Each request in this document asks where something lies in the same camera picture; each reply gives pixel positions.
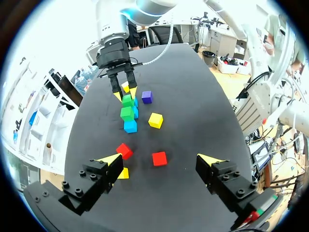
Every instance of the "cable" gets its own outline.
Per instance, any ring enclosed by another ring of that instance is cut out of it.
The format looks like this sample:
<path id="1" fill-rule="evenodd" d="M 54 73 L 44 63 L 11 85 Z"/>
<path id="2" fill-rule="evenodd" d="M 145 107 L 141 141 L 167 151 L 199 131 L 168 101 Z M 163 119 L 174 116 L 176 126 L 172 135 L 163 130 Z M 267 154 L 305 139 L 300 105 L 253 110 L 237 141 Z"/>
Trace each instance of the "cable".
<path id="1" fill-rule="evenodd" d="M 130 59 L 135 59 L 136 62 L 139 63 L 139 61 L 136 58 L 134 58 L 134 57 L 130 57 Z"/>
<path id="2" fill-rule="evenodd" d="M 161 54 L 159 56 L 157 56 L 156 58 L 154 58 L 153 60 L 149 61 L 149 62 L 146 62 L 146 63 L 143 63 L 143 65 L 147 65 L 147 64 L 151 64 L 155 61 L 157 61 L 158 59 L 161 58 L 161 56 L 163 56 L 166 51 L 168 50 L 170 44 L 172 43 L 172 38 L 173 38 L 173 29 L 174 29 L 174 25 L 173 25 L 173 14 L 171 16 L 171 22 L 170 22 L 170 30 L 169 30 L 169 41 L 168 41 L 168 44 L 166 45 L 166 47 L 164 48 L 164 50 L 161 52 Z"/>
<path id="3" fill-rule="evenodd" d="M 271 163 L 272 163 L 272 165 L 278 165 L 278 164 L 281 164 L 282 162 L 286 161 L 287 159 L 294 159 L 294 160 L 296 161 L 296 163 L 297 163 L 304 171 L 306 171 L 306 169 L 304 169 L 304 168 L 297 162 L 297 160 L 296 160 L 295 158 L 293 158 L 293 157 L 287 157 L 287 158 L 285 158 L 284 160 L 282 160 L 282 161 L 279 162 L 279 163 L 274 163 L 273 160 L 272 160 Z"/>

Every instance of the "chair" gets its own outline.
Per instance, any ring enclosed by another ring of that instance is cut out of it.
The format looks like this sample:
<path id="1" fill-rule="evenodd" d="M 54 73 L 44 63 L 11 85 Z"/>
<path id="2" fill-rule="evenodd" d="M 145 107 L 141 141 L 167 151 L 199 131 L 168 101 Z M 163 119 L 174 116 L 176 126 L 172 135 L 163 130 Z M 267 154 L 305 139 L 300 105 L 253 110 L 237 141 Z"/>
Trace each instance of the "chair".
<path id="1" fill-rule="evenodd" d="M 152 44 L 149 46 L 156 46 L 156 45 L 162 45 L 162 44 L 168 44 L 169 42 L 169 32 L 170 32 L 170 26 L 154 26 L 154 27 L 149 27 L 156 37 L 159 40 L 159 44 Z M 174 27 L 173 28 L 173 37 L 172 37 L 172 42 L 173 44 L 182 44 L 183 39 L 181 34 L 179 33 L 179 30 Z M 199 43 L 193 43 L 190 44 L 190 46 L 195 46 L 194 50 L 197 53 L 198 48 L 199 48 Z"/>

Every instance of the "bolt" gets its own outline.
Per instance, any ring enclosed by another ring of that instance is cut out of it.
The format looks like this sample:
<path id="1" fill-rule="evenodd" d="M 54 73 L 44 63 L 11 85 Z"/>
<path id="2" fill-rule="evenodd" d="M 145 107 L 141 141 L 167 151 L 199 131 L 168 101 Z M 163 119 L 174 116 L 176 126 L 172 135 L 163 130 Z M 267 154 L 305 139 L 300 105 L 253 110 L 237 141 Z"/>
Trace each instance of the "bolt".
<path id="1" fill-rule="evenodd" d="M 44 191 L 42 195 L 43 195 L 44 197 L 48 197 L 49 193 L 48 193 L 48 191 Z"/>
<path id="2" fill-rule="evenodd" d="M 226 180 L 228 180 L 230 177 L 228 176 L 228 175 L 224 175 L 224 176 L 222 176 L 222 180 L 223 181 L 226 181 Z"/>
<path id="3" fill-rule="evenodd" d="M 80 176 L 86 176 L 86 173 L 85 173 L 85 171 L 79 171 L 79 175 Z"/>
<path id="4" fill-rule="evenodd" d="M 91 175 L 90 175 L 90 179 L 91 179 L 91 180 L 97 180 L 98 177 L 97 177 L 96 174 L 91 174 Z"/>
<path id="5" fill-rule="evenodd" d="M 242 188 L 238 189 L 238 191 L 236 192 L 236 195 L 238 195 L 239 197 L 241 197 L 243 194 L 245 194 L 245 190 Z"/>
<path id="6" fill-rule="evenodd" d="M 67 189 L 67 188 L 70 187 L 70 186 L 69 186 L 69 183 L 68 183 L 67 181 L 64 180 L 64 181 L 62 181 L 62 187 L 65 188 L 65 189 Z"/>
<path id="7" fill-rule="evenodd" d="M 257 182 L 255 182 L 255 181 L 250 184 L 251 189 L 255 189 L 256 186 L 257 186 Z"/>
<path id="8" fill-rule="evenodd" d="M 235 177 L 240 176 L 240 172 L 239 172 L 239 171 L 234 172 L 234 176 L 235 176 Z"/>
<path id="9" fill-rule="evenodd" d="M 82 191 L 80 188 L 76 188 L 76 189 L 75 189 L 75 194 L 76 194 L 78 197 L 81 197 L 84 193 L 83 193 L 83 191 Z"/>

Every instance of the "bottle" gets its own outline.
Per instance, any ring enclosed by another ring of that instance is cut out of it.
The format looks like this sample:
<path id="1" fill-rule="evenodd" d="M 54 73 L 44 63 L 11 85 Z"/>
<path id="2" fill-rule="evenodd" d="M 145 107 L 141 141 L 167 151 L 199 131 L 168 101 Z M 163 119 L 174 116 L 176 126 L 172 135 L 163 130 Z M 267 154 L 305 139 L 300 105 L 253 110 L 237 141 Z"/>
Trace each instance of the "bottle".
<path id="1" fill-rule="evenodd" d="M 82 96 L 84 96 L 87 89 L 88 89 L 88 83 L 87 83 L 86 79 L 83 76 L 80 76 L 80 77 L 75 76 L 75 84 L 74 85 L 75 85 L 77 91 L 80 92 L 80 94 Z"/>

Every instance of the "blue object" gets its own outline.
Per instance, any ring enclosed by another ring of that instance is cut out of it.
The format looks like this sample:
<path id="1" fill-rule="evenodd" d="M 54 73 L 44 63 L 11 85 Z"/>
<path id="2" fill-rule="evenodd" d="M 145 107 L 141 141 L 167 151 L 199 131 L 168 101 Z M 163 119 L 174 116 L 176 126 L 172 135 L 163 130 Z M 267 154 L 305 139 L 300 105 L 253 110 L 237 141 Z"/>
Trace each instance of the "blue object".
<path id="1" fill-rule="evenodd" d="M 128 121 L 124 123 L 124 130 L 127 133 L 135 133 L 137 132 L 137 123 L 135 120 Z"/>
<path id="2" fill-rule="evenodd" d="M 137 101 L 137 98 L 136 98 L 136 97 L 135 97 L 135 99 L 134 99 L 134 105 L 136 106 L 136 108 L 139 107 L 139 102 Z"/>
<path id="3" fill-rule="evenodd" d="M 141 99 L 143 100 L 144 104 L 153 103 L 153 93 L 151 91 L 144 91 L 141 94 Z"/>
<path id="4" fill-rule="evenodd" d="M 32 116 L 31 116 L 31 118 L 29 119 L 29 124 L 32 126 L 32 124 L 33 124 L 33 122 L 34 122 L 34 119 L 35 119 L 35 116 L 37 115 L 37 111 L 35 111 L 33 114 L 32 114 Z"/>
<path id="5" fill-rule="evenodd" d="M 77 77 L 74 83 L 77 91 L 84 96 L 86 93 L 86 86 L 88 85 L 86 79 L 83 76 Z"/>
<path id="6" fill-rule="evenodd" d="M 134 111 L 134 119 L 138 119 L 139 118 L 139 110 L 137 109 L 136 106 L 133 107 L 133 111 Z"/>
<path id="7" fill-rule="evenodd" d="M 18 137 L 18 132 L 17 132 L 17 130 L 14 130 L 14 131 L 13 131 L 13 140 L 14 140 L 14 144 L 17 143 L 17 137 Z"/>

